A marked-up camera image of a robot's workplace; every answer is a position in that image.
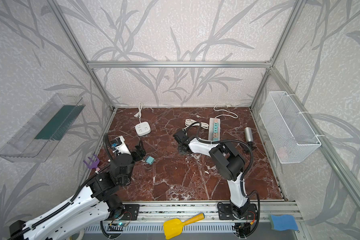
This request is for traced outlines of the teal plug adapter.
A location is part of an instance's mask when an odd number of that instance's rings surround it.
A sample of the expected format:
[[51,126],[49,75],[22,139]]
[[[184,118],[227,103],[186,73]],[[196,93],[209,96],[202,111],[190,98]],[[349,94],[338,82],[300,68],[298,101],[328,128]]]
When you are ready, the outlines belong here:
[[152,165],[154,163],[155,159],[151,156],[147,157],[145,162],[149,165]]

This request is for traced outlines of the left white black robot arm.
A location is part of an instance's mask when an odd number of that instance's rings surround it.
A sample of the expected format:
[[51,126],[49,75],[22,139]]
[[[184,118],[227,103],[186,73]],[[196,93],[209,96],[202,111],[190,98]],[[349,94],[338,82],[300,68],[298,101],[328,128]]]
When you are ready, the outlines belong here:
[[74,195],[52,210],[27,222],[18,220],[10,226],[12,240],[62,240],[87,226],[104,220],[122,218],[126,208],[116,192],[129,185],[135,163],[145,155],[143,141],[130,151],[123,137],[104,142],[115,158],[82,183]]

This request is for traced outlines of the long white multicolour power strip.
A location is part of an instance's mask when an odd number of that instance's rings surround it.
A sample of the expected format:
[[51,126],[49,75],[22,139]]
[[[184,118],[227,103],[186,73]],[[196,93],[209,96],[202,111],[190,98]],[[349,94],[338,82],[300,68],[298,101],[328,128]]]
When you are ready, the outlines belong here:
[[221,123],[217,124],[214,122],[215,118],[210,118],[209,121],[209,141],[219,141],[221,139]]

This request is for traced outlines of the white square power socket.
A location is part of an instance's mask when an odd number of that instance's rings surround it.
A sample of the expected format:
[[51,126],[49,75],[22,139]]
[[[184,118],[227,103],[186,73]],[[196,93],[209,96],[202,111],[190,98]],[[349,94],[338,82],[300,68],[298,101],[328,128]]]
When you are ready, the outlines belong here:
[[141,122],[135,125],[136,133],[139,137],[145,136],[151,132],[151,127],[148,122]]

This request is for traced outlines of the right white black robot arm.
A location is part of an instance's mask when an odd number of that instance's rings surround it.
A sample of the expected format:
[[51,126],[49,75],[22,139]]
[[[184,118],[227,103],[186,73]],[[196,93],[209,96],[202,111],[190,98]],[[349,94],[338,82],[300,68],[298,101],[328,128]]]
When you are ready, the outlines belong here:
[[235,219],[244,219],[248,214],[259,216],[259,193],[253,190],[248,194],[245,189],[245,176],[254,163],[252,142],[207,141],[198,136],[189,137],[187,130],[180,130],[173,137],[180,154],[202,154],[212,159],[221,177],[228,182],[230,207]]

